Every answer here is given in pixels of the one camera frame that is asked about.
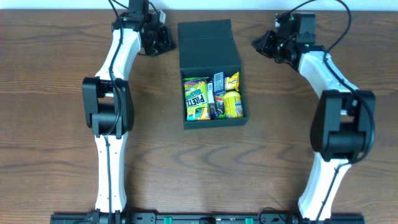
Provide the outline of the blue gum pack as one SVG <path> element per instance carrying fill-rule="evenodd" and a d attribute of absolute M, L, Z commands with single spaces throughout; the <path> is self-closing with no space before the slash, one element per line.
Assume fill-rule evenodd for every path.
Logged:
<path fill-rule="evenodd" d="M 224 72 L 218 72 L 213 75 L 213 93 L 222 95 L 225 92 Z"/>

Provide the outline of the yellow Pretz snack box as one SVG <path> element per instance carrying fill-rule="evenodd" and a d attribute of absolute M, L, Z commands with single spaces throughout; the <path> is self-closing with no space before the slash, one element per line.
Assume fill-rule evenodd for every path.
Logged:
<path fill-rule="evenodd" d="M 210 120 L 206 78 L 186 78 L 183 87 L 187 121 Z"/>

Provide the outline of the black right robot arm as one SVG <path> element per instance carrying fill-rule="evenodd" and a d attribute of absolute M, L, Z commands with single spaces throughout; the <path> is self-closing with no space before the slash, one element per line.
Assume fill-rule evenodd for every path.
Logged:
<path fill-rule="evenodd" d="M 303 221 L 330 221 L 331 205 L 345 174 L 373 146 L 375 96 L 350 83 L 329 51 L 315 45 L 313 22 L 276 22 L 274 30 L 252 44 L 276 63 L 290 65 L 319 98 L 310 129 L 314 162 L 298 210 Z"/>

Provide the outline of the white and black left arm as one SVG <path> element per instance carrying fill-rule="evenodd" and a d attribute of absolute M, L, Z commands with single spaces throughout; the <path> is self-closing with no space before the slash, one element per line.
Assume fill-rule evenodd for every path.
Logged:
<path fill-rule="evenodd" d="M 98 196 L 95 211 L 99 223 L 121 223 L 127 204 L 124 187 L 124 153 L 134 124 L 129 74 L 134 59 L 144 50 L 155 57 L 175 49 L 162 10 L 148 20 L 125 14 L 113 25 L 113 40 L 103 66 L 82 83 L 87 126 L 98 151 Z"/>

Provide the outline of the yellow Mentos candy bottle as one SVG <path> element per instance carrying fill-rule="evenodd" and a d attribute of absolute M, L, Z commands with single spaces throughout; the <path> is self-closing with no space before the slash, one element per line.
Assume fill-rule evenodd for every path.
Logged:
<path fill-rule="evenodd" d="M 237 91 L 226 92 L 224 108 L 227 118 L 242 118 L 244 116 L 241 95 Z"/>

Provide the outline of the blue fruit and nut bar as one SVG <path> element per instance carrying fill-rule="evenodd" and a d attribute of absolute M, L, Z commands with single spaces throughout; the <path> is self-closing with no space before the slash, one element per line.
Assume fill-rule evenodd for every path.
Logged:
<path fill-rule="evenodd" d="M 207 81 L 207 96 L 208 96 L 208 105 L 210 110 L 211 119 L 216 119 L 219 116 L 219 113 L 216 109 L 215 98 L 213 94 L 213 79 L 209 78 Z"/>

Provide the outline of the green Haribo gummy bag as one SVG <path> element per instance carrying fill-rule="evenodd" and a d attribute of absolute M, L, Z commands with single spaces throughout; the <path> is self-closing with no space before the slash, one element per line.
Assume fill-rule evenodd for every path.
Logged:
<path fill-rule="evenodd" d="M 215 98 L 215 103 L 216 103 L 216 109 L 219 113 L 219 116 L 216 119 L 224 119 L 225 111 L 224 111 L 223 96 L 214 94 L 214 98 Z"/>

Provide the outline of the yellow Julie's Le-mond biscuit pack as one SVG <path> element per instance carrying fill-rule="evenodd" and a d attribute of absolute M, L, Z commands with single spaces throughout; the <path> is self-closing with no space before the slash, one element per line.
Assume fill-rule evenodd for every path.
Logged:
<path fill-rule="evenodd" d="M 225 91 L 239 91 L 239 72 L 224 78 Z"/>

